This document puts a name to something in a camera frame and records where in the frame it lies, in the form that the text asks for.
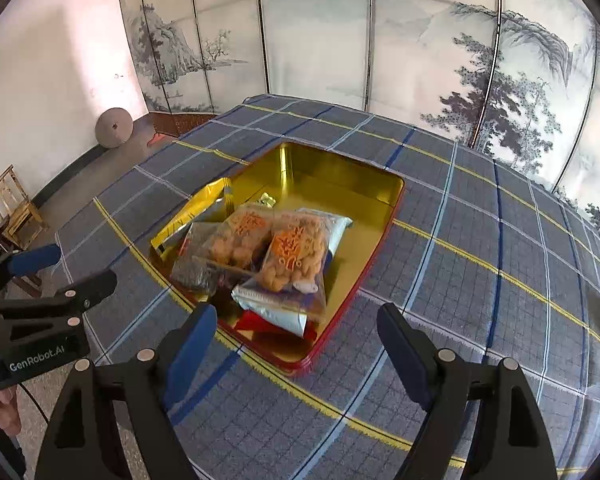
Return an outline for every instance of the black clamp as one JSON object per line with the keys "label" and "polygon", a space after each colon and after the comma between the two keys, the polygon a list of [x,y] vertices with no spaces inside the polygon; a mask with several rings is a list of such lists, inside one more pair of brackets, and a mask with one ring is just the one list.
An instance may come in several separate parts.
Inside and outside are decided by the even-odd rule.
{"label": "black clamp", "polygon": [[557,479],[536,400],[518,362],[464,361],[438,350],[396,306],[378,310],[378,334],[408,396],[427,416],[396,480],[442,480],[464,429],[467,402],[480,402],[464,480]]}
{"label": "black clamp", "polygon": [[[0,282],[9,253],[0,254]],[[82,314],[110,296],[117,279],[104,270],[61,288],[53,297],[0,300],[0,390],[90,352]]]}
{"label": "black clamp", "polygon": [[218,318],[200,304],[155,351],[145,348],[122,364],[80,359],[69,373],[40,448],[36,478],[131,479],[112,402],[126,402],[149,477],[198,480],[166,415],[186,395]]}

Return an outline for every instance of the snack bag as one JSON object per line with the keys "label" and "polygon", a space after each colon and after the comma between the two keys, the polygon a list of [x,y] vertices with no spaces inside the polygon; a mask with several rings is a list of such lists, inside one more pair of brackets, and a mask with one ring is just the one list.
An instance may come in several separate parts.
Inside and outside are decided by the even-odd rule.
{"label": "snack bag", "polygon": [[234,288],[234,300],[319,318],[326,307],[322,270],[332,226],[332,220],[315,214],[277,214],[262,268]]}
{"label": "snack bag", "polygon": [[285,286],[303,294],[320,289],[329,230],[322,218],[307,213],[282,213],[273,225],[273,240],[256,280],[272,292]]}
{"label": "snack bag", "polygon": [[202,245],[198,256],[222,266],[255,270],[271,240],[273,212],[243,204]]}
{"label": "snack bag", "polygon": [[353,224],[353,220],[348,216],[336,215],[334,213],[327,213],[326,211],[320,211],[317,209],[308,209],[306,207],[298,209],[299,213],[311,213],[318,216],[323,216],[333,222],[333,226],[331,227],[331,231],[329,234],[329,256],[327,257],[327,263],[324,267],[329,266],[330,260],[334,257],[336,251],[338,250],[338,246],[340,245],[340,241],[342,240],[342,236],[344,235],[344,231],[347,227]]}
{"label": "snack bag", "polygon": [[171,279],[195,291],[212,296],[218,286],[220,271],[196,253],[206,240],[216,231],[219,224],[192,222],[184,242],[173,264]]}

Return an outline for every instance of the wooden stool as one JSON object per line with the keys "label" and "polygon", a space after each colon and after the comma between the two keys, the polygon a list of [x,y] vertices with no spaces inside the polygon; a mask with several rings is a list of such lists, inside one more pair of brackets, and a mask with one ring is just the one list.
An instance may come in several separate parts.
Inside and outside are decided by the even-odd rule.
{"label": "wooden stool", "polygon": [[[48,226],[40,216],[38,208],[33,205],[24,188],[20,185],[18,177],[13,173],[13,164],[9,166],[0,176],[0,202],[2,208],[6,210],[3,213],[0,209],[0,222],[8,218],[8,224],[2,235],[16,244],[21,249],[29,247],[30,243]],[[27,238],[22,238],[18,232],[30,220],[34,219],[38,223],[38,228]]]}

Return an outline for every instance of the plastic bag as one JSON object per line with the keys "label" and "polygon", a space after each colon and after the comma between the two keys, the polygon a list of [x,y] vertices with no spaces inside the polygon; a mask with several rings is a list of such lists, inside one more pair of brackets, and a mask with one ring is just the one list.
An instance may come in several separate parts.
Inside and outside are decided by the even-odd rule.
{"label": "plastic bag", "polygon": [[173,264],[171,279],[181,285],[204,294],[213,295],[218,286],[220,271],[198,257],[196,253],[219,224],[211,222],[192,222],[189,231]]}
{"label": "plastic bag", "polygon": [[319,318],[326,307],[322,271],[331,227],[333,221],[325,216],[277,214],[262,268],[253,279],[234,288],[234,300]]}
{"label": "plastic bag", "polygon": [[[328,242],[329,253],[324,263],[324,273],[329,267],[333,255],[338,250],[345,229],[353,223],[353,220],[346,216],[315,209],[302,208],[298,212],[323,216],[333,222]],[[314,324],[311,321],[307,322],[306,314],[273,310],[249,301],[237,294],[234,296],[234,299],[246,311],[238,320],[235,326],[236,330],[253,330],[254,332],[267,333],[283,333],[283,331],[287,331],[304,339],[315,340],[317,334],[313,327]]]}
{"label": "plastic bag", "polygon": [[270,208],[243,204],[218,226],[198,256],[222,266],[256,270],[271,240],[272,221]]}
{"label": "plastic bag", "polygon": [[317,209],[308,209],[301,208],[298,209],[299,213],[310,213],[318,216],[323,216],[329,219],[333,225],[331,227],[331,231],[329,233],[329,243],[328,248],[330,252],[330,257],[328,257],[327,262],[325,263],[325,267],[328,267],[330,259],[335,256],[336,251],[338,250],[338,246],[340,245],[340,241],[342,240],[342,236],[344,235],[344,231],[353,224],[353,220],[348,216],[336,215],[334,213],[327,213],[326,211],[320,211]]}

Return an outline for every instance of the fried snack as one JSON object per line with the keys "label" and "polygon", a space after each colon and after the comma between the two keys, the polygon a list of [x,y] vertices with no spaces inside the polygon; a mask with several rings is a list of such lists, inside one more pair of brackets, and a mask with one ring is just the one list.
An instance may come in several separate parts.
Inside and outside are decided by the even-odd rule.
{"label": "fried snack", "polygon": [[256,275],[261,286],[280,292],[292,286],[303,294],[318,291],[329,230],[323,218],[307,213],[282,213],[272,226],[273,240]]}
{"label": "fried snack", "polygon": [[255,270],[271,240],[272,211],[243,204],[202,245],[198,256],[224,266]]}

